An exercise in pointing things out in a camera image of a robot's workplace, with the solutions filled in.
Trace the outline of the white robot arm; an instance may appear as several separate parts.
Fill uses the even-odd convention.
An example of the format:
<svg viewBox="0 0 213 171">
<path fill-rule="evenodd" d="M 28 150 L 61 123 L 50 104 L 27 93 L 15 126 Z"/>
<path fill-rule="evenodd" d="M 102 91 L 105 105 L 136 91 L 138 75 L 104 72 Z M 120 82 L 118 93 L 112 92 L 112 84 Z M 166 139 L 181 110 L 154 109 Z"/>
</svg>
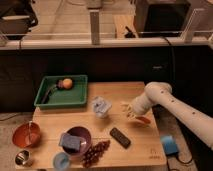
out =
<svg viewBox="0 0 213 171">
<path fill-rule="evenodd" d="M 142 116 L 155 105 L 166 108 L 213 151 L 213 118 L 175 98 L 169 83 L 148 83 L 128 104 L 128 116 Z"/>
</svg>

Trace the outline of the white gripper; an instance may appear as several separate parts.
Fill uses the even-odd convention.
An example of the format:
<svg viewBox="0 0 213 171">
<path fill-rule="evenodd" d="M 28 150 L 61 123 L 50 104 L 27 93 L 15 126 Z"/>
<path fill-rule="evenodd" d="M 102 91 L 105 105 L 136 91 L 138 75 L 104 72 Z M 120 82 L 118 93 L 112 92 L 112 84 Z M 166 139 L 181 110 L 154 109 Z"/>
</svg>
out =
<svg viewBox="0 0 213 171">
<path fill-rule="evenodd" d="M 136 116 L 145 115 L 154 105 L 154 103 L 145 95 L 137 96 L 130 103 L 133 112 L 127 112 L 127 119 L 136 119 Z"/>
</svg>

